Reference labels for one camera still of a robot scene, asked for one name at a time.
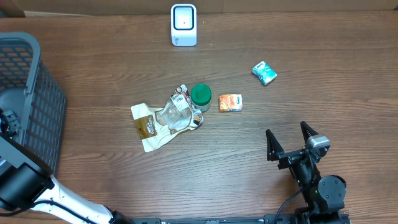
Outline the green lid jar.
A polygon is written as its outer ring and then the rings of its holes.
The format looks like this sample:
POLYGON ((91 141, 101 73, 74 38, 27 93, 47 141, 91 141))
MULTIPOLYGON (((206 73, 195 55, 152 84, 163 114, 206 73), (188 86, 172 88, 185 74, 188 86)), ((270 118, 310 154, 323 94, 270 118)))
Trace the green lid jar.
POLYGON ((192 104, 201 112, 206 112, 211 106, 211 89, 206 84, 197 84, 191 90, 192 104))

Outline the teal tissue pack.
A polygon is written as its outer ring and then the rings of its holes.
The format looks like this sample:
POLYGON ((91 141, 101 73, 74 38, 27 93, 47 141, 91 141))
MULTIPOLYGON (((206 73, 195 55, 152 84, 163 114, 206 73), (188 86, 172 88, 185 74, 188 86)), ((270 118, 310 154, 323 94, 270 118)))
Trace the teal tissue pack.
POLYGON ((258 77, 264 86, 272 83, 276 78, 276 72, 265 61, 259 62, 252 68, 253 74, 258 77))

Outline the clear brown snack bag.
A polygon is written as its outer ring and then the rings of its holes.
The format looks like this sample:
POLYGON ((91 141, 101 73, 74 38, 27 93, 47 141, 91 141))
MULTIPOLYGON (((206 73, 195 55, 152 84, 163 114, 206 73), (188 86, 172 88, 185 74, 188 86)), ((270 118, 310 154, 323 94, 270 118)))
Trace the clear brown snack bag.
POLYGON ((131 113, 145 152, 159 149, 182 132, 195 130, 204 120, 185 85, 174 89, 163 108, 141 103, 132 106, 131 113))

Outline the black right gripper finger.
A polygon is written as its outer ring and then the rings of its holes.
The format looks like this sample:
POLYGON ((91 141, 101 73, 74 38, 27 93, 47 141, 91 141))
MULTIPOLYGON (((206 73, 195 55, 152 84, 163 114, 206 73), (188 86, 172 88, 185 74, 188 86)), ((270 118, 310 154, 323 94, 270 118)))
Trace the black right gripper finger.
POLYGON ((314 144, 318 133, 312 129, 305 121, 300 123, 305 144, 314 144))
POLYGON ((279 144, 278 140, 275 138, 274 134, 270 129, 266 130, 266 138, 267 138, 267 160, 278 161, 279 156, 284 153, 284 149, 279 144))

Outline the orange tissue pack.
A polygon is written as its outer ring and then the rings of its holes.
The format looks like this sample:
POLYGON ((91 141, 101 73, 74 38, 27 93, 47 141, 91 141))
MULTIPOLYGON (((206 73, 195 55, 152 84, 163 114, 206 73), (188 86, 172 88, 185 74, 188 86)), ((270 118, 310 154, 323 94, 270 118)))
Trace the orange tissue pack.
POLYGON ((241 111, 243 98, 241 94, 225 94, 219 97, 220 112, 241 111))

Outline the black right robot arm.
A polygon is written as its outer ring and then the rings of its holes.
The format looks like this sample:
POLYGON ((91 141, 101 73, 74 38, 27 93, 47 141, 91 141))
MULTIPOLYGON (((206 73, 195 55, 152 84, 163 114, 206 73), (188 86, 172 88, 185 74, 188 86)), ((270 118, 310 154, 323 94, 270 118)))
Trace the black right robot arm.
POLYGON ((280 206, 273 222, 277 223, 284 207, 302 194, 306 206, 289 216, 291 223, 349 223, 349 216, 340 213, 345 207, 346 181, 338 175, 322 177, 316 166, 329 151, 330 140, 304 121, 300 127, 305 145, 291 152, 285 152, 272 131, 266 130, 267 160, 277 161, 280 170, 288 169, 299 187, 280 206))

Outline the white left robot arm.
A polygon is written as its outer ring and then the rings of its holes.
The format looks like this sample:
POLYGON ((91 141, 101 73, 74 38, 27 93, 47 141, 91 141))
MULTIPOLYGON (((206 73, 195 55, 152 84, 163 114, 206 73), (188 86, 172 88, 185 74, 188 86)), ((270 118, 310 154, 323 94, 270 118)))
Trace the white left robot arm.
POLYGON ((69 223, 132 223, 116 210, 93 203, 63 186, 52 169, 11 137, 8 115, 1 112, 2 217, 27 210, 49 213, 69 223))

